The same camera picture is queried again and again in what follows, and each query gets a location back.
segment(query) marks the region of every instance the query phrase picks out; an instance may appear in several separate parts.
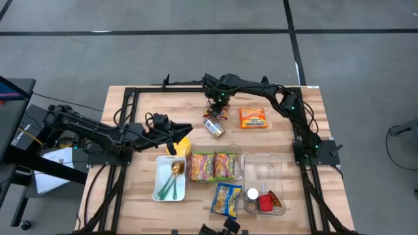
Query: snack bag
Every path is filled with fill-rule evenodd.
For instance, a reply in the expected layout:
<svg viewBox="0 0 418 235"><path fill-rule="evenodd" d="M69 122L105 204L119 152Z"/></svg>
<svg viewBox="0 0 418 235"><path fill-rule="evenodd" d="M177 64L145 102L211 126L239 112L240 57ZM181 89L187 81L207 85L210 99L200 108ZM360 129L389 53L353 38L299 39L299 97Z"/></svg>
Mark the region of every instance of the snack bag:
<svg viewBox="0 0 418 235"><path fill-rule="evenodd" d="M220 152L215 156L215 180L234 180L237 153Z"/></svg>
<svg viewBox="0 0 418 235"><path fill-rule="evenodd" d="M218 117L217 117L217 118L224 119L224 120L228 120L228 107L229 107L229 105L222 107L222 111L221 111L220 115L218 115ZM204 117L204 118L209 118L209 117L210 117L210 114L209 114L209 112L208 112L208 109L209 109L209 108L207 108L207 109L204 111L204 114L203 114L203 117Z"/></svg>
<svg viewBox="0 0 418 235"><path fill-rule="evenodd" d="M241 128L266 128L264 108L240 108Z"/></svg>
<svg viewBox="0 0 418 235"><path fill-rule="evenodd" d="M214 153L190 153L191 181L214 181Z"/></svg>
<svg viewBox="0 0 418 235"><path fill-rule="evenodd" d="M238 197L240 196L241 190L242 186L239 185L218 183L210 213L220 213L231 219L236 219Z"/></svg>

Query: yellow snack bag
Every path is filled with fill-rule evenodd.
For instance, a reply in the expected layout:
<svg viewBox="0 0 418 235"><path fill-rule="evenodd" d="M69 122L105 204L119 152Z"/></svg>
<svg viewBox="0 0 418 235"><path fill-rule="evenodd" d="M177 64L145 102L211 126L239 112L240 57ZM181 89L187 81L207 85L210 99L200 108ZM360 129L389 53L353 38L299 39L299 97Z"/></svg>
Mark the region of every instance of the yellow snack bag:
<svg viewBox="0 0 418 235"><path fill-rule="evenodd" d="M240 108L241 128L266 128L264 108Z"/></svg>

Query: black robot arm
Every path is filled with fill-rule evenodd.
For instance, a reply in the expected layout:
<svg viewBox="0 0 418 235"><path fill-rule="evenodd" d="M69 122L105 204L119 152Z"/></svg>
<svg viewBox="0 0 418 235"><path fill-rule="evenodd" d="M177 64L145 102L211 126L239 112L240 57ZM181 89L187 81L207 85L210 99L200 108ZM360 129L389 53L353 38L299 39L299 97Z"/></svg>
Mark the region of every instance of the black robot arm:
<svg viewBox="0 0 418 235"><path fill-rule="evenodd" d="M55 130L72 131L100 145L106 154L115 157L123 157L132 149L142 151L160 144L167 144L170 154L175 155L173 143L178 143L193 129L191 124L177 124L169 120L167 115L149 115L153 127L149 125L149 131L146 132L141 123L112 127L80 115L70 106L50 105L44 123Z"/></svg>
<svg viewBox="0 0 418 235"><path fill-rule="evenodd" d="M209 112L211 116L218 116L222 107L227 106L230 96L236 92L265 97L270 101L273 109L284 118L288 118L302 139L303 154L307 157L316 157L321 147L321 139L317 133L311 131L304 118L304 103L290 89L281 85L269 84L267 77L263 77L261 83L250 82L239 78L234 74L223 75L220 79L209 74L203 77L203 86L206 87L206 97L213 99ZM282 94L279 102L276 94Z"/></svg>

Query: black floor line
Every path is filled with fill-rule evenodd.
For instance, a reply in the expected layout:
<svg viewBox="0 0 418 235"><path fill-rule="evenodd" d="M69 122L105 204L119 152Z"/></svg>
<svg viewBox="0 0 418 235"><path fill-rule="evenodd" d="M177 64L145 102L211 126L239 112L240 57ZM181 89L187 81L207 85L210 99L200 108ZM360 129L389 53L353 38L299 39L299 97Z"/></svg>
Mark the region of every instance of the black floor line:
<svg viewBox="0 0 418 235"><path fill-rule="evenodd" d="M296 29L296 34L418 33L418 29Z"/></svg>
<svg viewBox="0 0 418 235"><path fill-rule="evenodd" d="M287 29L176 29L134 31L7 31L0 36L135 36L135 35L263 35L289 33Z"/></svg>
<svg viewBox="0 0 418 235"><path fill-rule="evenodd" d="M4 31L11 36L135 36L135 35L269 35L291 33L290 29L173 29L126 31ZM392 34L418 33L418 29L294 29L294 34Z"/></svg>
<svg viewBox="0 0 418 235"><path fill-rule="evenodd" d="M12 4L13 0L7 0L7 2L5 3L5 5L3 6L3 9L1 9L0 11L0 22L3 19L3 17L5 16L10 4Z"/></svg>
<svg viewBox="0 0 418 235"><path fill-rule="evenodd" d="M295 66L298 74L299 85L306 86L305 73L303 71L302 59L300 57L298 40L295 34L295 26L293 24L289 0L283 0L283 5L285 7L287 26L289 28L289 36L292 44L293 58L295 59Z"/></svg>

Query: wooden tabletop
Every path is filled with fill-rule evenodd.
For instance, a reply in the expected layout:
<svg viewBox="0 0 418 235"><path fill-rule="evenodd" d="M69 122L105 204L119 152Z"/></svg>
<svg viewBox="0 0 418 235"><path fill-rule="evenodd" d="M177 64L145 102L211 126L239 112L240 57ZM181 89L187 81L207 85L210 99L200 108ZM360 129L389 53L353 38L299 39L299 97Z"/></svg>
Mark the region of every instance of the wooden tabletop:
<svg viewBox="0 0 418 235"><path fill-rule="evenodd" d="M121 107L125 88L125 86L109 88L102 122L113 125L112 118L115 111ZM310 104L315 112L320 137L329 138L331 134L320 90L317 87L302 87L302 95L304 101ZM146 112L167 114L174 122L192 124L193 130L187 136L192 144L228 145L233 143L240 145L244 154L274 153L279 155L283 161L283 197L287 211L281 216L249 214L244 209L243 196L241 196L236 221L240 223L241 229L249 230L250 234L309 234L300 170L295 164L291 147L293 129L290 121L274 111L267 99L237 93L229 102L228 120L220 121L226 134L220 140L214 140L203 127L202 114L207 101L203 93L142 93L138 101L135 122L144 123ZM241 129L238 114L238 109L241 107L263 107L268 128ZM216 183L187 181L183 201L169 203L152 200L155 160L158 156L166 154L164 146L134 153L132 163L127 169L118 234L170 234L172 229L177 229L180 234L197 234L203 223L216 231L221 230L226 217L210 213ZM82 221L86 194L99 168L100 166L95 166L89 170L79 212ZM88 218L93 216L103 201L108 169L109 166L101 172L93 186L88 203ZM341 175L330 166L318 166L318 170L326 203L343 225L354 229ZM316 203L314 207L320 229L322 226ZM107 229L110 228L112 214L113 203L108 211Z"/></svg>

